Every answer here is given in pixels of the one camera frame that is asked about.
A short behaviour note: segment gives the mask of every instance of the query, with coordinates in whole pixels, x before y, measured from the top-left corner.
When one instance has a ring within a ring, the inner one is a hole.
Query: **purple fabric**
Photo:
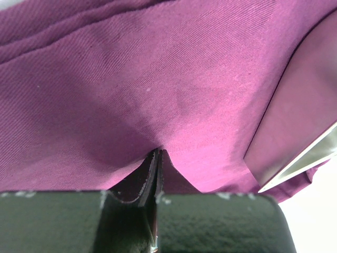
[[[30,0],[0,12],[0,190],[106,189],[162,145],[201,191],[256,191],[244,154],[295,47],[335,7]]]
[[[335,11],[304,39],[282,75],[244,157],[260,185],[337,123],[336,27]]]

